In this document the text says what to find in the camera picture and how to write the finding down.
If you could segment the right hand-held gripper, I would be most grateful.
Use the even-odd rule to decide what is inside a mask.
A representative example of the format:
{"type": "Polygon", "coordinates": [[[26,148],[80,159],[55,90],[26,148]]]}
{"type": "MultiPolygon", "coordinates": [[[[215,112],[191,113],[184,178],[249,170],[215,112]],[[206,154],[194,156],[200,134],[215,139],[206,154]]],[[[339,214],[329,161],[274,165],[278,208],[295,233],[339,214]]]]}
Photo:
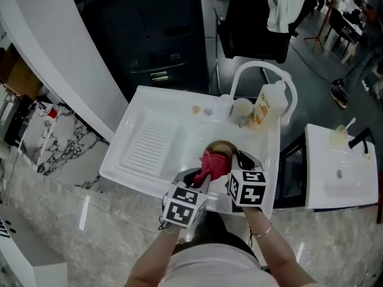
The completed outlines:
{"type": "Polygon", "coordinates": [[[227,194],[231,198],[227,213],[242,213],[243,207],[256,207],[267,213],[268,172],[260,160],[242,150],[232,154],[227,194]]]}

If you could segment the red cloth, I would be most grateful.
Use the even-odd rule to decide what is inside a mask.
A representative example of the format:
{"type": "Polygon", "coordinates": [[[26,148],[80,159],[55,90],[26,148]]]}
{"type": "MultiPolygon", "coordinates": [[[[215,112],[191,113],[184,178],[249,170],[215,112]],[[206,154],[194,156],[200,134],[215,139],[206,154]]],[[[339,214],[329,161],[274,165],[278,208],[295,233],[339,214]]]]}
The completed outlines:
{"type": "Polygon", "coordinates": [[[214,181],[230,172],[229,159],[223,154],[205,150],[200,161],[200,172],[194,177],[195,186],[200,187],[208,175],[214,181]]]}

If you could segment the brown bowl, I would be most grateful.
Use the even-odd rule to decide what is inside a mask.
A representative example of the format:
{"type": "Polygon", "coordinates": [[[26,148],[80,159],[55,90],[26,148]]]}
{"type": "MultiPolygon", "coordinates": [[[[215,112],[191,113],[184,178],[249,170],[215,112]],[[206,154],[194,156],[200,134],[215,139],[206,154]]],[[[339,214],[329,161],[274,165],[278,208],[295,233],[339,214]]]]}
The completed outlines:
{"type": "Polygon", "coordinates": [[[206,146],[205,151],[211,154],[220,154],[227,158],[228,166],[232,165],[233,155],[238,151],[237,147],[229,141],[219,140],[213,141],[206,146]]]}

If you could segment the white mug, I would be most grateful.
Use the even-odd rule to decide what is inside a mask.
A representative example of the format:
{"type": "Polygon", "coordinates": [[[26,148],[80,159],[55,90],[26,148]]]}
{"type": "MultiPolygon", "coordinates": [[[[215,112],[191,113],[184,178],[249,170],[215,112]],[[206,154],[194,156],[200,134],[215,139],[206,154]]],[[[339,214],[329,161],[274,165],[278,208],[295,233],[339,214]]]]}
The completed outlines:
{"type": "Polygon", "coordinates": [[[254,107],[250,100],[246,98],[238,98],[232,105],[230,120],[239,128],[243,128],[249,123],[253,111],[254,107]]]}

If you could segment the white sink with drainboard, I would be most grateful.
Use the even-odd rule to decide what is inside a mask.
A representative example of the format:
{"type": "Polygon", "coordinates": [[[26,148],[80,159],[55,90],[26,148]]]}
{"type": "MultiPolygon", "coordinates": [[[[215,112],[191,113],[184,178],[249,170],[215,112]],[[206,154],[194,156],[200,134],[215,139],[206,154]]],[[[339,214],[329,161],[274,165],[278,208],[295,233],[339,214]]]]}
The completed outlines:
{"type": "Polygon", "coordinates": [[[228,141],[258,159],[268,186],[261,208],[271,217],[276,191],[280,126],[256,132],[229,118],[233,99],[139,86],[101,164],[100,174],[162,198],[177,173],[200,166],[205,148],[228,141]]]}

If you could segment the detergent bottle with orange label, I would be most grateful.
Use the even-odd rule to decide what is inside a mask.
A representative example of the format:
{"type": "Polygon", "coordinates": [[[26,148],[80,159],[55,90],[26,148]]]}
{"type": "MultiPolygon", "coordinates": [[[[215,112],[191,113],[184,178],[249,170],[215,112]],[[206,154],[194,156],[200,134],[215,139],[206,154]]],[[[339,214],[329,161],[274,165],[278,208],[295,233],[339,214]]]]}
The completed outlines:
{"type": "Polygon", "coordinates": [[[288,106],[283,83],[265,84],[254,104],[250,126],[255,131],[269,130],[288,106]]]}

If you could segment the person's white shirt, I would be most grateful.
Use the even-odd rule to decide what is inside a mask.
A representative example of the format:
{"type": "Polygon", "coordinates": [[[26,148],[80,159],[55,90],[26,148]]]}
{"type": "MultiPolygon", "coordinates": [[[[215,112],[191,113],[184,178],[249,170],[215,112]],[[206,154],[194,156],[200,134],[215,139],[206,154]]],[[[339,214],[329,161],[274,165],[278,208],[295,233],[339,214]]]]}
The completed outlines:
{"type": "Polygon", "coordinates": [[[280,287],[251,254],[213,243],[171,256],[158,287],[280,287]]]}

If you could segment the translucent cup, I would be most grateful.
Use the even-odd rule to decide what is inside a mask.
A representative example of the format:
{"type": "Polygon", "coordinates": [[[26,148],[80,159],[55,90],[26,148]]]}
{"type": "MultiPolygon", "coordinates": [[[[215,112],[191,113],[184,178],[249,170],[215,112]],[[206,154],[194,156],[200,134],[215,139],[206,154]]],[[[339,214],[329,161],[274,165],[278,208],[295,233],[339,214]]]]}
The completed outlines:
{"type": "Polygon", "coordinates": [[[348,142],[348,131],[344,125],[339,125],[329,134],[329,147],[331,149],[345,148],[348,142]]]}

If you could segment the white washbasin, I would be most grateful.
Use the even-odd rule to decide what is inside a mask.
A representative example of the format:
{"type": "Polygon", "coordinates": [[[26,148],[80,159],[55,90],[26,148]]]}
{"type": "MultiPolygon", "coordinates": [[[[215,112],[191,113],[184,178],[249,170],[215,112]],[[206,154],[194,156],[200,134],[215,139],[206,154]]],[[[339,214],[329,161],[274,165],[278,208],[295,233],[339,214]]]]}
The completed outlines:
{"type": "Polygon", "coordinates": [[[378,166],[375,145],[367,137],[369,154],[360,142],[350,149],[348,135],[345,148],[331,149],[329,134],[333,130],[307,124],[307,209],[341,209],[378,202],[378,166]]]}

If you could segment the white curved faucet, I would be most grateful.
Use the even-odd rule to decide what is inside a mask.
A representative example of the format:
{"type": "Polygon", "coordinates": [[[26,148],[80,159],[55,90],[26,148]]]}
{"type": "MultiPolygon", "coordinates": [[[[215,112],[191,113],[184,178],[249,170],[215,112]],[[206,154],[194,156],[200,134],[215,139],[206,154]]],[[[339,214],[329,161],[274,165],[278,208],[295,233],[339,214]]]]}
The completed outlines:
{"type": "Polygon", "coordinates": [[[297,100],[298,100],[297,90],[291,79],[291,75],[288,72],[283,71],[282,69],[280,69],[279,67],[271,63],[264,62],[264,61],[250,61],[250,62],[246,62],[242,64],[235,72],[230,93],[223,94],[222,97],[224,99],[233,100],[235,91],[238,86],[239,78],[242,72],[248,68],[265,68],[265,69],[271,70],[272,72],[277,74],[282,80],[282,82],[284,82],[289,87],[291,91],[291,96],[292,96],[291,104],[288,107],[288,110],[286,111],[286,113],[281,116],[281,124],[283,124],[284,126],[288,125],[290,123],[291,116],[293,115],[293,112],[297,106],[297,100]]]}

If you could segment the marble slab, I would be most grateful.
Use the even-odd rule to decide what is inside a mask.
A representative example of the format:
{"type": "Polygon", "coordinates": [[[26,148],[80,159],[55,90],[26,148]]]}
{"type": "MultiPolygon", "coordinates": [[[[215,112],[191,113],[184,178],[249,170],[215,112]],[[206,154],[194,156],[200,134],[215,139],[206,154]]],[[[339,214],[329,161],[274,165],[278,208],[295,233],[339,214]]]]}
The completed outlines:
{"type": "Polygon", "coordinates": [[[56,119],[46,116],[50,105],[32,104],[18,153],[35,172],[67,188],[103,192],[99,169],[109,143],[63,105],[52,105],[56,119]]]}

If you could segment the black chair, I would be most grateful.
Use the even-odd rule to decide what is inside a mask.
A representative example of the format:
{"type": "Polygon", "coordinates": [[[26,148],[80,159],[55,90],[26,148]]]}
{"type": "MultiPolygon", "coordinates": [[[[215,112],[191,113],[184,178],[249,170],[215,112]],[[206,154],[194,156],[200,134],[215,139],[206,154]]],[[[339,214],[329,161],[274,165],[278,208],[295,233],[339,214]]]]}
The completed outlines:
{"type": "Polygon", "coordinates": [[[290,39],[296,28],[314,10],[316,0],[303,0],[297,19],[287,32],[272,32],[267,23],[268,0],[230,0],[225,17],[215,16],[215,42],[221,42],[225,58],[246,57],[272,60],[279,64],[287,58],[290,39]]]}

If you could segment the white garment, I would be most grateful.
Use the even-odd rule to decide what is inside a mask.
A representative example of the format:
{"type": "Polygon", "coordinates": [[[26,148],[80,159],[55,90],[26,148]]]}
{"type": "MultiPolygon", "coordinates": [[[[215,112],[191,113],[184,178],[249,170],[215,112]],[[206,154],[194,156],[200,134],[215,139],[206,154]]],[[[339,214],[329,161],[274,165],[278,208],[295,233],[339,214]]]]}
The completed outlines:
{"type": "Polygon", "coordinates": [[[289,24],[298,18],[305,0],[267,1],[269,6],[268,30],[276,33],[288,33],[289,24]]]}

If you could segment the red tripod stand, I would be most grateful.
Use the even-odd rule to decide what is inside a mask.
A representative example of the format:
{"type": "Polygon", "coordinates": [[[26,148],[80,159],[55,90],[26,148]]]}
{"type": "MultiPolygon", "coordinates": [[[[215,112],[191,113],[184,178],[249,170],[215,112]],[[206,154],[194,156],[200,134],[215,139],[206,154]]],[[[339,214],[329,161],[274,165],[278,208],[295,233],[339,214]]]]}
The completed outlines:
{"type": "Polygon", "coordinates": [[[315,49],[316,47],[320,47],[322,52],[324,52],[324,46],[322,45],[321,43],[321,35],[323,33],[323,30],[327,24],[327,22],[329,21],[330,19],[330,13],[332,12],[332,9],[333,8],[336,8],[339,4],[339,1],[338,0],[330,0],[330,3],[329,3],[329,6],[327,8],[327,12],[326,12],[326,15],[325,15],[325,18],[321,24],[321,27],[320,27],[320,30],[318,31],[317,35],[315,37],[307,37],[305,38],[305,41],[307,40],[313,40],[313,46],[312,46],[312,50],[311,52],[314,53],[315,52],[315,49]]]}

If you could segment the cardboard box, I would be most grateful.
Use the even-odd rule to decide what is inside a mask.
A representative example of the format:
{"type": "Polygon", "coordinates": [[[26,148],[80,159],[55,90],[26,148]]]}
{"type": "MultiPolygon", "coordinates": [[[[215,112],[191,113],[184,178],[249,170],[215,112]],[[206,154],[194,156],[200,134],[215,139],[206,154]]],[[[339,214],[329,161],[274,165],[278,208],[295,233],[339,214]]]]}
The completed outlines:
{"type": "Polygon", "coordinates": [[[0,82],[13,93],[35,100],[42,83],[23,60],[13,44],[3,51],[0,58],[0,82]]]}

